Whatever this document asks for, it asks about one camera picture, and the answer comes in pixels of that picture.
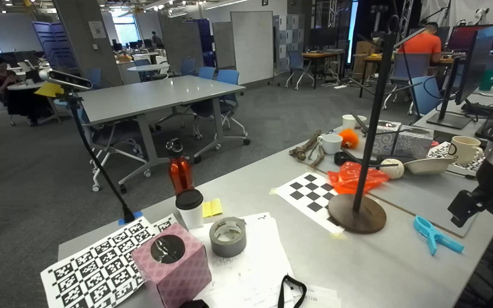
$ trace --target person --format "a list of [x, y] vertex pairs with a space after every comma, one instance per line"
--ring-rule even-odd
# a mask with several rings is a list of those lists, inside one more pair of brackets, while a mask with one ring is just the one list
[[0, 57], [0, 102], [7, 107], [8, 114], [25, 116], [35, 126], [39, 115], [47, 115], [50, 107], [46, 99], [33, 93], [37, 89], [8, 90], [17, 81], [16, 74], [7, 70], [7, 63]]
[[153, 41], [153, 44], [155, 44], [157, 48], [161, 48], [163, 46], [163, 41], [161, 40], [160, 37], [157, 36], [157, 33], [155, 33], [155, 31], [151, 31], [151, 40]]
[[400, 53], [431, 54], [431, 63], [440, 61], [440, 38], [435, 35], [439, 25], [437, 23], [426, 23], [422, 33], [405, 41], [399, 48]]

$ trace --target pink tissue box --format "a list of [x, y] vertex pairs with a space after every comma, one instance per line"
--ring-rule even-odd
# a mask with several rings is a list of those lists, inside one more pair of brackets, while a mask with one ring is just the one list
[[193, 300], [212, 281], [203, 243], [178, 223], [145, 242], [132, 256], [152, 298], [165, 308]]

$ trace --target woman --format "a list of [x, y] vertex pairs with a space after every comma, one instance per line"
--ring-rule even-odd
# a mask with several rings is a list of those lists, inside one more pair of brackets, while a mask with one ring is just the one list
[[0, 57], [0, 102], [7, 107], [10, 115], [21, 115], [28, 118], [30, 125], [37, 125], [40, 113], [47, 113], [49, 105], [46, 99], [33, 92], [36, 89], [8, 90], [8, 86], [16, 84], [18, 78], [7, 70], [7, 63]]

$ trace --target red water bottle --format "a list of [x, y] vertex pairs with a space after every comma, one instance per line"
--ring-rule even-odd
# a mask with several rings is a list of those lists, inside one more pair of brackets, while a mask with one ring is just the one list
[[193, 189], [193, 178], [191, 177], [191, 164], [184, 156], [184, 147], [178, 138], [166, 143], [166, 150], [170, 158], [169, 176], [174, 186], [176, 195], [186, 189]]

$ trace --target camera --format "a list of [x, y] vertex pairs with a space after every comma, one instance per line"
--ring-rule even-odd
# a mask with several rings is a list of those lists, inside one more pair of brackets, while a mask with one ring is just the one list
[[92, 88], [92, 82], [90, 82], [90, 80], [72, 74], [55, 71], [52, 68], [40, 71], [39, 76], [45, 81], [60, 84], [61, 86], [71, 86], [78, 90], [89, 90]]

